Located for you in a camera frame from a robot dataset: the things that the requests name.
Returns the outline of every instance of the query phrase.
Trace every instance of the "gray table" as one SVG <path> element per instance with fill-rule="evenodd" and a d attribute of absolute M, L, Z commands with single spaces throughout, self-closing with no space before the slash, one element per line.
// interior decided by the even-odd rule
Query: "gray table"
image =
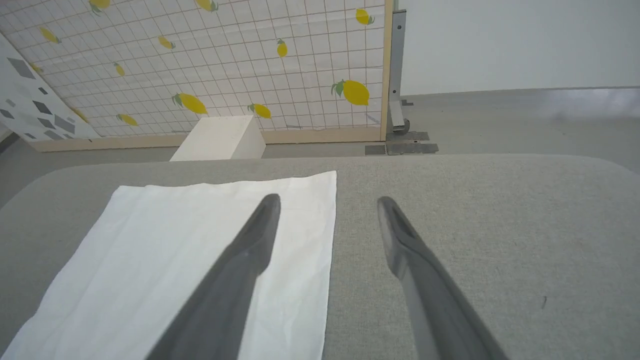
<path fill-rule="evenodd" d="M 0 209 L 0 350 L 119 185 L 338 172 L 326 359 L 413 359 L 376 199 L 390 195 L 513 359 L 640 357 L 640 176 L 573 156 L 112 164 L 48 174 Z"/>

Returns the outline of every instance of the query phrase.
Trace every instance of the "wrinkled white fabric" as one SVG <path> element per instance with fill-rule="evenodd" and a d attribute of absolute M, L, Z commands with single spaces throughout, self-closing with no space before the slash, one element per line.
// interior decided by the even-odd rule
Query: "wrinkled white fabric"
<path fill-rule="evenodd" d="M 2 357 L 144 359 L 269 193 L 282 201 L 239 359 L 320 359 L 336 172 L 306 178 L 121 186 Z"/>

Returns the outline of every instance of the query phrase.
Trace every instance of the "white block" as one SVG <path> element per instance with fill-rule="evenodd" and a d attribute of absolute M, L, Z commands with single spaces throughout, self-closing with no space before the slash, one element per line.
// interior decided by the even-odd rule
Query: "white block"
<path fill-rule="evenodd" d="M 265 147 L 253 115 L 204 117 L 170 161 L 259 159 Z"/>

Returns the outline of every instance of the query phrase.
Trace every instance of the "wooden panel edge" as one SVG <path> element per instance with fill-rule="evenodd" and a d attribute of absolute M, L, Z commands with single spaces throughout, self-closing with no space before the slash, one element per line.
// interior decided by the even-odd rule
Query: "wooden panel edge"
<path fill-rule="evenodd" d="M 391 31 L 393 20 L 394 0 L 385 0 L 385 42 L 382 60 L 382 114 L 380 115 L 380 141 L 385 141 L 387 139 L 389 75 L 391 73 Z"/>
<path fill-rule="evenodd" d="M 327 130 L 264 131 L 265 143 L 377 142 L 377 127 L 354 127 Z"/>
<path fill-rule="evenodd" d="M 130 138 L 65 139 L 42 142 L 28 142 L 40 152 L 134 149 L 139 147 L 178 147 L 187 136 L 184 134 L 135 136 Z"/>

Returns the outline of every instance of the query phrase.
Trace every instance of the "lemon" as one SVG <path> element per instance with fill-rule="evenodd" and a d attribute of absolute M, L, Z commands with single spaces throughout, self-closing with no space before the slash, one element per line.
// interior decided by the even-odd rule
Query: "lemon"
<path fill-rule="evenodd" d="M 138 123 L 136 122 L 136 120 L 126 114 L 118 114 L 116 115 L 116 118 L 118 118 L 118 120 L 120 121 L 126 122 L 131 126 L 138 126 Z"/>
<path fill-rule="evenodd" d="M 110 4 L 111 4 L 111 0 L 89 0 L 89 6 L 91 6 L 91 11 L 93 11 L 93 13 L 98 16 L 100 16 L 99 13 L 102 12 L 102 10 L 100 9 L 104 10 L 108 8 Z"/>
<path fill-rule="evenodd" d="M 342 93 L 344 92 L 344 98 L 351 104 L 369 105 L 369 91 L 366 86 L 357 81 L 342 80 L 331 86 L 331 94 L 333 94 L 334 89 L 338 96 L 342 96 Z"/>
<path fill-rule="evenodd" d="M 70 109 L 76 113 L 76 115 L 78 115 L 80 117 L 80 119 L 83 119 L 85 123 L 89 124 L 89 120 L 86 119 L 86 116 L 78 109 L 76 108 L 71 108 Z"/>
<path fill-rule="evenodd" d="M 358 9 L 356 10 L 356 20 L 363 25 L 371 25 L 376 19 L 373 16 L 369 16 L 367 10 Z"/>
<path fill-rule="evenodd" d="M 43 70 L 36 64 L 34 63 L 29 63 L 29 65 L 31 65 L 31 68 L 35 71 L 35 72 L 43 72 Z"/>
<path fill-rule="evenodd" d="M 173 100 L 174 104 L 184 106 L 196 114 L 209 114 L 207 113 L 207 108 L 204 107 L 202 101 L 198 100 L 198 98 L 193 95 L 185 93 L 175 94 L 171 100 Z"/>
<path fill-rule="evenodd" d="M 165 37 L 158 37 L 158 40 L 160 41 L 160 45 L 166 47 L 169 50 L 175 47 L 175 44 L 167 40 Z"/>
<path fill-rule="evenodd" d="M 271 119 L 271 110 L 264 105 L 261 104 L 251 104 L 246 107 L 249 111 L 255 111 L 255 113 L 259 117 L 264 117 L 265 119 Z"/>
<path fill-rule="evenodd" d="M 118 72 L 118 75 L 124 76 L 124 69 L 120 66 L 119 63 L 113 63 L 113 66 L 116 67 L 116 71 Z"/>
<path fill-rule="evenodd" d="M 214 12 L 218 9 L 218 4 L 213 0 L 196 0 L 196 4 L 208 12 Z"/>
<path fill-rule="evenodd" d="M 40 32 L 42 33 L 42 36 L 48 41 L 55 42 L 56 44 L 60 44 L 60 38 L 58 38 L 56 35 L 53 35 L 51 31 L 45 28 L 40 28 Z"/>
<path fill-rule="evenodd" d="M 280 55 L 281 58 L 287 56 L 287 44 L 285 44 L 281 38 L 278 39 L 278 55 Z"/>

